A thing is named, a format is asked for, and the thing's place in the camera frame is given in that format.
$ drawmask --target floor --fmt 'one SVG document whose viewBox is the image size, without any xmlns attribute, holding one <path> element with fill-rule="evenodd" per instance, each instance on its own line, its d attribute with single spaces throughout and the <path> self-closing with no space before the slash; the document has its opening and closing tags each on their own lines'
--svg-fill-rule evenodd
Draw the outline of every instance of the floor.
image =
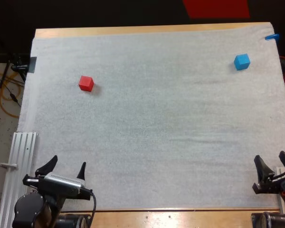
<svg viewBox="0 0 285 228">
<path fill-rule="evenodd" d="M 4 71 L 5 64 L 0 64 L 0 77 Z M 14 72 L 9 69 L 8 76 L 12 76 Z M 17 75 L 15 80 L 21 81 L 22 79 L 19 75 Z M 18 87 L 15 84 L 8 83 L 7 87 L 14 95 L 18 95 L 17 99 L 19 104 L 22 101 L 23 95 L 23 87 Z M 3 94 L 6 98 L 10 98 L 10 93 L 7 89 L 4 89 Z M 2 106 L 6 109 L 6 111 L 12 115 L 19 116 L 20 107 L 13 101 L 6 101 L 2 99 Z M 4 113 L 4 111 L 0 108 L 0 162 L 8 162 L 10 155 L 10 144 L 13 137 L 13 133 L 17 130 L 18 126 L 18 118 L 11 117 Z M 0 196 L 3 190 L 3 184 L 5 179 L 5 169 L 0 167 Z"/>
</svg>

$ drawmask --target block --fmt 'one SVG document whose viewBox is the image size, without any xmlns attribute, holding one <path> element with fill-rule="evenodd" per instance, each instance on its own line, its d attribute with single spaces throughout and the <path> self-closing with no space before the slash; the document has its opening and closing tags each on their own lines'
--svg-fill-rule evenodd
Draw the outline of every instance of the block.
<svg viewBox="0 0 285 228">
<path fill-rule="evenodd" d="M 233 63 L 236 66 L 237 70 L 244 70 L 248 68 L 250 60 L 247 54 L 242 54 L 237 55 Z"/>
<path fill-rule="evenodd" d="M 81 76 L 79 87 L 81 90 L 91 92 L 93 89 L 94 81 L 91 77 Z"/>
</svg>

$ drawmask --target blue cube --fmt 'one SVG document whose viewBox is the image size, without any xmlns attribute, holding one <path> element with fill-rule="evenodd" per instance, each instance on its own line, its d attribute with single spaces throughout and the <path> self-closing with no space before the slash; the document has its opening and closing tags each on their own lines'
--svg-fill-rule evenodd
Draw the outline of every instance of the blue cube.
<svg viewBox="0 0 285 228">
<path fill-rule="evenodd" d="M 234 65 L 237 70 L 247 69 L 250 64 L 250 60 L 247 54 L 237 55 L 234 59 Z"/>
</svg>

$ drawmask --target red object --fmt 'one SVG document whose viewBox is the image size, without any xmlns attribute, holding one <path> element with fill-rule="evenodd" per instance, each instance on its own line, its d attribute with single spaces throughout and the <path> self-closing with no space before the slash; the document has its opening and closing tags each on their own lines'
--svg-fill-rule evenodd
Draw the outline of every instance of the red object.
<svg viewBox="0 0 285 228">
<path fill-rule="evenodd" d="M 247 0 L 183 0 L 190 18 L 250 18 Z"/>
<path fill-rule="evenodd" d="M 91 92 L 93 89 L 94 81 L 91 77 L 81 76 L 79 87 L 81 90 Z"/>
</svg>

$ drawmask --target black background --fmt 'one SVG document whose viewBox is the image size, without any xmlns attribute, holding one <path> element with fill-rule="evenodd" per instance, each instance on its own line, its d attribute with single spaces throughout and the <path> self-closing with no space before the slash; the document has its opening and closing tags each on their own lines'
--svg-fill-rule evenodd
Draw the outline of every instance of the black background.
<svg viewBox="0 0 285 228">
<path fill-rule="evenodd" d="M 248 0 L 250 19 L 190 19 L 182 0 L 0 0 L 0 62 L 29 56 L 35 29 L 269 21 L 285 56 L 285 0 Z"/>
</svg>

